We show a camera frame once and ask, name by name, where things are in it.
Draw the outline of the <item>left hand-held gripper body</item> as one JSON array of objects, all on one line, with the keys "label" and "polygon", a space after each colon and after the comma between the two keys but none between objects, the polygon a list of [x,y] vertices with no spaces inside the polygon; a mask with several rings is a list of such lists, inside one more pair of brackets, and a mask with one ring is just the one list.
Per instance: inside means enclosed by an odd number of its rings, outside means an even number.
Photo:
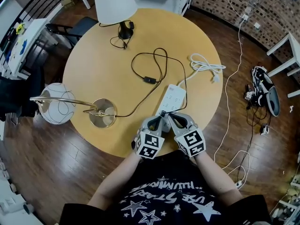
[{"label": "left hand-held gripper body", "polygon": [[134,138],[134,151],[142,158],[154,159],[161,150],[164,140],[161,135],[156,135],[156,131],[140,128]]}]

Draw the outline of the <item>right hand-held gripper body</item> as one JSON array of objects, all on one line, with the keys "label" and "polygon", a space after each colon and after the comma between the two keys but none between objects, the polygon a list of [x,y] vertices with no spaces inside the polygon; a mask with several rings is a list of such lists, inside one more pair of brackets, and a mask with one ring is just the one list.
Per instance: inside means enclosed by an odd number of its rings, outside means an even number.
[{"label": "right hand-held gripper body", "polygon": [[174,139],[178,147],[189,157],[194,157],[206,151],[205,139],[202,130],[199,128],[176,136]]}]

